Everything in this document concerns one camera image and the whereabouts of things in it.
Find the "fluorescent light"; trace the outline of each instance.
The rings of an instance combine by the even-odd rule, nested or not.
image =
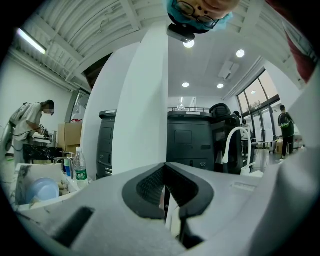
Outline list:
[[[236,52],[236,56],[237,56],[238,58],[242,58],[243,56],[245,56],[245,51],[242,50],[242,49],[238,50],[238,51]]]
[[[46,49],[44,49],[38,42],[36,42],[33,38],[31,38],[26,32],[24,32],[21,28],[18,28],[16,32],[19,36],[21,36],[24,40],[26,40],[30,45],[36,48],[40,53],[46,54]]]
[[[194,45],[195,45],[195,41],[192,40],[192,41],[190,41],[190,42],[184,42],[183,45],[184,45],[184,47],[186,47],[186,48],[192,48],[192,47],[194,47]]]

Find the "plastic bottle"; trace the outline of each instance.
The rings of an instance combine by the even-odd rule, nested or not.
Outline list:
[[[76,148],[76,154],[73,161],[73,168],[75,172],[76,183],[80,189],[88,186],[88,175],[85,156],[82,153],[82,148]]]

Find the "green shirt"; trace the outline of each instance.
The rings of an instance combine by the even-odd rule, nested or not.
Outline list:
[[[282,136],[284,138],[287,138],[287,137],[291,137],[291,136],[295,135],[295,126],[294,126],[294,122],[292,121],[292,118],[289,115],[289,113],[285,112],[284,115],[289,121],[289,126],[286,128],[281,128],[281,130],[282,130]]]

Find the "blue mask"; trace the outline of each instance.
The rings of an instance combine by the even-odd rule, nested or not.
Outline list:
[[[208,30],[208,31],[225,30],[227,27],[227,22],[233,18],[233,14],[232,12],[230,12],[224,18],[220,19],[219,22],[215,25],[215,27],[211,29],[201,24],[200,22],[197,22],[196,20],[192,20],[183,16],[178,10],[172,7],[173,1],[176,1],[176,0],[162,0],[168,14],[172,15],[177,22],[182,24],[188,24],[196,28],[197,30]]]

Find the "blue bowl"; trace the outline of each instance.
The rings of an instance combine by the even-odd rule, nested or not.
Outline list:
[[[37,179],[26,191],[26,204],[29,204],[34,197],[37,197],[40,201],[58,198],[58,184],[52,178],[48,177]]]

